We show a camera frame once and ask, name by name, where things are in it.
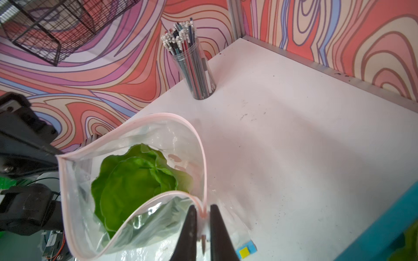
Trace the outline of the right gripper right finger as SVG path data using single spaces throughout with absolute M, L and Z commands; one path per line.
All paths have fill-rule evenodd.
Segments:
M 210 242 L 211 261 L 239 261 L 216 204 L 210 206 Z

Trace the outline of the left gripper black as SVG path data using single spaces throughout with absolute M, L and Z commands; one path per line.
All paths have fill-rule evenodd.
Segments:
M 16 181 L 58 170 L 57 130 L 41 120 L 22 94 L 1 96 L 1 177 Z M 1 231 L 33 235 L 63 231 L 61 203 L 48 186 L 33 181 L 1 190 Z

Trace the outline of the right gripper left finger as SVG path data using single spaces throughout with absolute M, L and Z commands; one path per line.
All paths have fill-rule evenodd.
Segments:
M 196 261 L 197 227 L 197 210 L 191 205 L 170 261 Z

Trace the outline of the clear zip-top bag blue seal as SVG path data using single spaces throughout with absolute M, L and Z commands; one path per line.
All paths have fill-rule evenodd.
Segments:
M 258 249 L 252 240 L 249 240 L 236 250 L 239 259 L 245 259 L 252 254 L 257 253 Z

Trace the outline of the small clear bag pink seal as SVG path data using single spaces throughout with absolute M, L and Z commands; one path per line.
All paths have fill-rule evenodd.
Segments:
M 236 201 L 209 188 L 202 141 L 181 116 L 130 120 L 57 160 L 66 240 L 79 261 L 208 261 L 212 208 L 233 257 L 251 244 Z

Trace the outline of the small green cabbage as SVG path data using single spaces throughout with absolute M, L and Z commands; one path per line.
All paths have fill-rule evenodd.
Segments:
M 170 167 L 161 151 L 138 144 L 123 155 L 110 155 L 102 161 L 91 194 L 95 215 L 114 237 L 128 217 L 153 197 L 192 188 L 191 175 Z

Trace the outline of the chinese cabbage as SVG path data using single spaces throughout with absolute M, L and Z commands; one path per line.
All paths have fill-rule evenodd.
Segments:
M 418 222 L 414 222 L 404 231 L 405 246 L 395 250 L 388 261 L 417 261 L 418 260 Z

